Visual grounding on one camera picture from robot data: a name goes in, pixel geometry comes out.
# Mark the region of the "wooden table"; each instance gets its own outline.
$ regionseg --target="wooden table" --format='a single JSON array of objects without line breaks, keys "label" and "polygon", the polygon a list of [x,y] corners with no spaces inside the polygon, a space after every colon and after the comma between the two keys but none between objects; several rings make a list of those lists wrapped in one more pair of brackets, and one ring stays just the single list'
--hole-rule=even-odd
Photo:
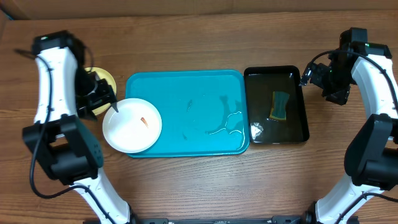
[{"label": "wooden table", "polygon": [[[123,99],[126,80],[142,71],[243,72],[271,65],[295,65],[302,71],[315,55],[337,48],[340,33],[350,27],[367,28],[369,41],[387,44],[394,55],[397,15],[398,11],[335,11],[7,22],[0,42],[0,223],[81,223],[95,218],[76,193],[44,200],[29,187],[31,154],[21,129],[33,122],[38,74],[33,61],[12,50],[29,49],[33,37],[70,30],[90,46],[95,65],[113,75],[118,98]],[[240,156],[131,159],[104,140],[103,115],[97,123],[85,123],[101,142],[104,169],[114,188],[140,217],[300,215],[339,181],[345,150],[366,120],[356,86],[345,106],[326,102],[313,85],[303,92],[310,139],[286,146],[252,145]],[[64,188],[41,169],[36,183],[46,194]],[[398,190],[386,195],[398,197]],[[357,214],[362,223],[395,223],[397,209],[375,198]]]}]

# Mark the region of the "sponge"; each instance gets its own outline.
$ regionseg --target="sponge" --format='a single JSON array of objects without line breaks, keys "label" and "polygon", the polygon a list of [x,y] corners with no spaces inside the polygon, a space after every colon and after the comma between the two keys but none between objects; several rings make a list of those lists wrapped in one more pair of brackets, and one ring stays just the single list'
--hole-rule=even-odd
[{"label": "sponge", "polygon": [[272,108],[269,118],[277,121],[286,120],[286,104],[289,100],[289,94],[284,91],[275,91],[272,93]]}]

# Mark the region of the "wood grain surface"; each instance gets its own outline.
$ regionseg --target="wood grain surface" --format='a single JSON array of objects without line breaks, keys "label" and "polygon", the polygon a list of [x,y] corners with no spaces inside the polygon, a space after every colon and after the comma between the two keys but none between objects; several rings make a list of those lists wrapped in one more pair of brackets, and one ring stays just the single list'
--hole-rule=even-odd
[{"label": "wood grain surface", "polygon": [[15,19],[398,9],[396,0],[1,0]]},{"label": "wood grain surface", "polygon": [[[95,218],[76,193],[36,197],[28,181],[31,154],[21,129],[32,125],[38,100],[35,63],[13,53],[32,38],[68,29],[90,46],[95,65],[109,71],[124,98],[136,72],[295,65],[301,71],[335,49],[350,27],[398,54],[398,11],[336,11],[220,16],[119,17],[9,21],[0,44],[0,223],[81,223]],[[398,60],[393,57],[394,73]],[[303,144],[253,146],[240,156],[132,159],[104,140],[99,121],[85,122],[103,146],[104,169],[120,196],[143,218],[254,218],[301,214],[344,173],[345,150],[366,118],[358,87],[347,105],[326,102],[321,89],[303,89],[310,139]],[[64,188],[37,169],[46,194]],[[398,197],[393,189],[386,195]],[[397,223],[398,205],[372,199],[361,223]]]},{"label": "wood grain surface", "polygon": [[0,12],[0,37],[2,36],[2,31],[4,30],[4,27],[6,26],[8,18],[6,15],[2,12]]}]

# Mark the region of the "green sponge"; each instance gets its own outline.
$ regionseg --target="green sponge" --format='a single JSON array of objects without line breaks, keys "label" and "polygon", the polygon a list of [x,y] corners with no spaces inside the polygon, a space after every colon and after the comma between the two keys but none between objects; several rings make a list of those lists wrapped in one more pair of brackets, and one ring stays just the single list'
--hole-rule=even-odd
[{"label": "green sponge", "polygon": [[289,100],[289,94],[284,91],[275,91],[272,93],[272,108],[269,118],[285,121],[286,120],[286,104]]}]

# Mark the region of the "black plastic container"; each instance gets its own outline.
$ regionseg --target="black plastic container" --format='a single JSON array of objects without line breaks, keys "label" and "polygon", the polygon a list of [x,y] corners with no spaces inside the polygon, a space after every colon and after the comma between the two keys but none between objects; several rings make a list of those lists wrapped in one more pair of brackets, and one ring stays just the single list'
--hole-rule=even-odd
[{"label": "black plastic container", "polygon": [[[310,137],[297,67],[250,67],[244,71],[251,142],[254,144],[299,143]],[[289,94],[286,120],[270,119],[272,93]]]}]

